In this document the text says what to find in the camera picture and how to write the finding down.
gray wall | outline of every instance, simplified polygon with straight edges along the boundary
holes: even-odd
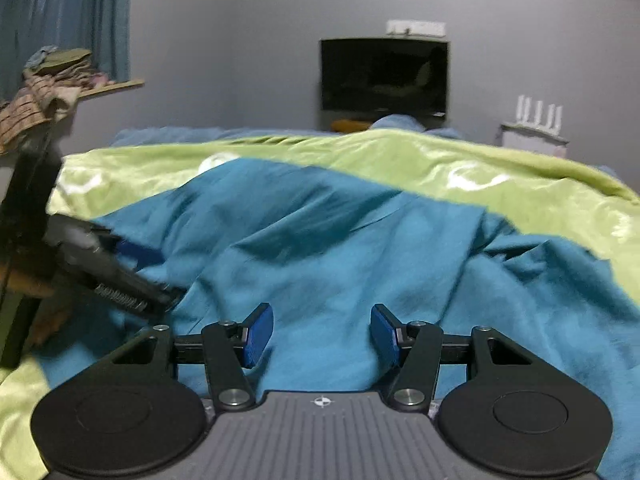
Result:
[[[389,18],[447,23],[449,117],[470,139],[491,142],[527,93],[564,105],[571,158],[640,189],[640,0],[132,0],[148,85],[82,103],[67,148],[125,126],[315,128],[318,40]]]

yellow-green bed sheet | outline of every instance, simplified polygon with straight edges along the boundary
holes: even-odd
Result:
[[[71,155],[50,209],[94,218],[238,157],[321,166],[440,200],[486,206],[524,233],[562,235],[610,260],[618,283],[640,303],[640,199],[633,190],[577,162],[401,130]],[[29,417],[47,391],[46,381],[29,358],[11,373],[0,370],[0,381],[0,480],[36,480],[46,470],[31,441]]]

tv screen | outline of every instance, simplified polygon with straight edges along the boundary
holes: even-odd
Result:
[[[446,42],[359,38],[320,43],[323,110],[446,115]]]

ridged gray surface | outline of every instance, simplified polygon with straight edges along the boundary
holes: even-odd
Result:
[[[51,480],[63,476],[52,476]],[[424,415],[377,393],[271,392],[225,413],[187,458],[147,480],[490,480],[444,444]],[[597,480],[595,475],[579,480]]]

blue curtain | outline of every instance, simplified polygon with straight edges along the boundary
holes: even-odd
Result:
[[[94,65],[129,78],[129,0],[0,0],[0,98],[11,99],[24,63],[44,45],[88,48]]]

